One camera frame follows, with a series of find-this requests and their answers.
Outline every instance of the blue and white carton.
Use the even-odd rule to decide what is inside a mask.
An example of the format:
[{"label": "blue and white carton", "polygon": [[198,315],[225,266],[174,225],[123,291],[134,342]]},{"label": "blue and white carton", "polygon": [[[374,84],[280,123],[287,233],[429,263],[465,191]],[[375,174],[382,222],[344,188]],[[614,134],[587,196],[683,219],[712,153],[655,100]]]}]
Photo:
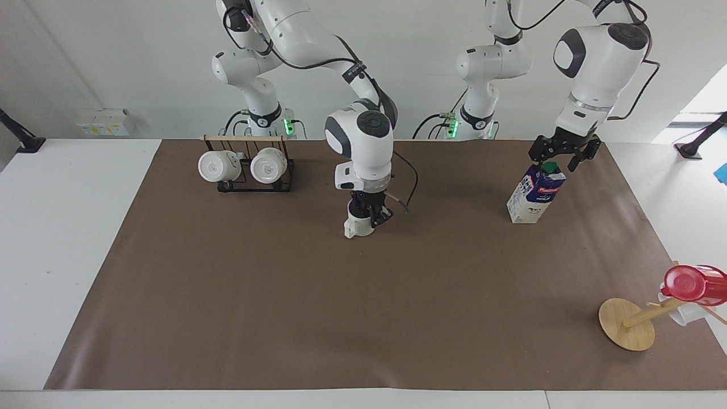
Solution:
[{"label": "blue and white carton", "polygon": [[561,190],[566,179],[566,175],[555,162],[548,162],[542,165],[542,168],[531,166],[507,202],[513,223],[537,223],[555,200],[555,195]]}]

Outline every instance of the brown tablecloth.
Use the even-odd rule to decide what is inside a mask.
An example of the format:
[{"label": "brown tablecloth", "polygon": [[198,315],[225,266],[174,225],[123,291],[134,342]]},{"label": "brown tablecloth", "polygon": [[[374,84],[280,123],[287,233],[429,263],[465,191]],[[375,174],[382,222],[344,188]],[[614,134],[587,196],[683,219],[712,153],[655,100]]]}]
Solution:
[{"label": "brown tablecloth", "polygon": [[655,320],[646,353],[602,333],[601,303],[655,301],[671,266],[607,149],[514,226],[529,143],[397,143],[412,214],[347,240],[344,160],[289,147],[292,193],[219,194],[203,143],[163,142],[46,388],[727,389],[705,322]]}]

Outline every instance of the blue object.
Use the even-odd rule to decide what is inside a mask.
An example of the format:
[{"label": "blue object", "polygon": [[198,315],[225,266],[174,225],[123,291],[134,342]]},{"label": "blue object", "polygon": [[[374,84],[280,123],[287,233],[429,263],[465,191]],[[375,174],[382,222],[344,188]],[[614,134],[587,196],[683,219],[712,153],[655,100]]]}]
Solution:
[{"label": "blue object", "polygon": [[717,172],[715,172],[717,179],[727,185],[727,164],[722,166]]}]

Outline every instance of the green light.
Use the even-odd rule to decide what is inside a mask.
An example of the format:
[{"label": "green light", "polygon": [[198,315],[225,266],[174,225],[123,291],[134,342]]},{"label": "green light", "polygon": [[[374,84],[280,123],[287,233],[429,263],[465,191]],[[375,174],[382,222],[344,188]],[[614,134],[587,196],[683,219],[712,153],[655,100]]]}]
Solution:
[{"label": "green light", "polygon": [[292,122],[290,122],[289,119],[285,119],[285,130],[288,133],[288,135],[293,135],[295,133],[295,128],[293,127]]},{"label": "green light", "polygon": [[457,128],[459,128],[459,121],[456,119],[449,125],[449,137],[450,138],[456,138],[457,137]]}]

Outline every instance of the red cup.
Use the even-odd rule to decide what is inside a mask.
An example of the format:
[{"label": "red cup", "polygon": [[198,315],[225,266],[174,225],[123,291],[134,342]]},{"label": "red cup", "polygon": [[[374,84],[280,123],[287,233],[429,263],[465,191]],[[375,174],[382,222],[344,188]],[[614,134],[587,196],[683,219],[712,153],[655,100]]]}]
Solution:
[{"label": "red cup", "polygon": [[686,303],[727,303],[727,274],[712,266],[676,266],[667,272],[662,293]]}]

